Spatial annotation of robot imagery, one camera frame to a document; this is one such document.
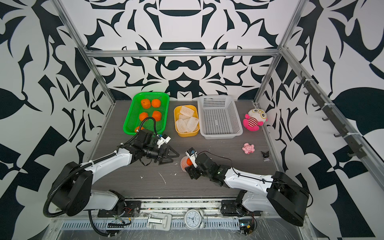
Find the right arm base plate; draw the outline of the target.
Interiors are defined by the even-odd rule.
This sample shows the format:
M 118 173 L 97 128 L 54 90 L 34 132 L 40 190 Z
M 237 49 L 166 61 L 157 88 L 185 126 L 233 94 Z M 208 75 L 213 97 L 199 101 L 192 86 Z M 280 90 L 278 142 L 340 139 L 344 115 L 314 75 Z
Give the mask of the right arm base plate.
M 222 200 L 221 201 L 221 214 L 224 217 L 245 217 L 254 214 L 261 216 L 262 211 L 251 212 L 243 206 L 243 201 L 240 200 Z

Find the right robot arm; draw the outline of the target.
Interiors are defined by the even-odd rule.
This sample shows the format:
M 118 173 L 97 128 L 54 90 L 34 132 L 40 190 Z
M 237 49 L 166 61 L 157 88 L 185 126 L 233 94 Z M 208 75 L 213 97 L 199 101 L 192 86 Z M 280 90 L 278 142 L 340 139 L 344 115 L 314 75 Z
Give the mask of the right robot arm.
M 247 212 L 270 212 L 278 214 L 286 222 L 302 227 L 310 192 L 299 186 L 285 173 L 256 175 L 243 172 L 229 165 L 218 165 L 211 153 L 197 153 L 193 148 L 186 151 L 192 164 L 186 167 L 191 179 L 206 177 L 220 187 L 239 189 L 235 209 L 238 215 Z

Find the orange toy fruit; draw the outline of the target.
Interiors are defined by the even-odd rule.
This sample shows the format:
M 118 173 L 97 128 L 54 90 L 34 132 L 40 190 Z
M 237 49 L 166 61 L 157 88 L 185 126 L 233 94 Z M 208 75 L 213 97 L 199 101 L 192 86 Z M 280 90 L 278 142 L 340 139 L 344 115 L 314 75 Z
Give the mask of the orange toy fruit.
M 141 105 L 143 109 L 149 109 L 152 106 L 151 101 L 149 99 L 141 100 Z

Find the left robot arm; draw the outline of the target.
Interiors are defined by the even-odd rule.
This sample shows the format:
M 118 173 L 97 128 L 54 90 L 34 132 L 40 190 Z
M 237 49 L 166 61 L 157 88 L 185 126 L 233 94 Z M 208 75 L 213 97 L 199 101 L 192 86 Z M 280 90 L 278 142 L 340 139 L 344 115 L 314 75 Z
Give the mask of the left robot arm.
M 66 164 L 48 193 L 44 215 L 53 218 L 65 214 L 71 217 L 92 210 L 125 215 L 127 205 L 123 195 L 113 190 L 93 190 L 93 184 L 119 168 L 141 162 L 143 158 L 159 165 L 173 163 L 180 155 L 169 145 L 170 140 L 167 135 L 140 130 L 111 154 L 82 164 Z

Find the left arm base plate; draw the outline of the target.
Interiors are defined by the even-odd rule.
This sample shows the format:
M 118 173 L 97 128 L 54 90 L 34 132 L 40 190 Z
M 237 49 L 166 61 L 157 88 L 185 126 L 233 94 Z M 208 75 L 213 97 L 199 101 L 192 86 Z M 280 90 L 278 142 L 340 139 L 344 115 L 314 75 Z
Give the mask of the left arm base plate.
M 136 217 L 141 212 L 141 201 L 133 201 L 128 200 L 125 201 L 125 203 L 122 205 L 122 207 L 117 210 L 99 210 L 98 212 L 98 218 L 112 218 L 116 215 L 119 215 L 121 218 L 130 218 L 130 217 Z

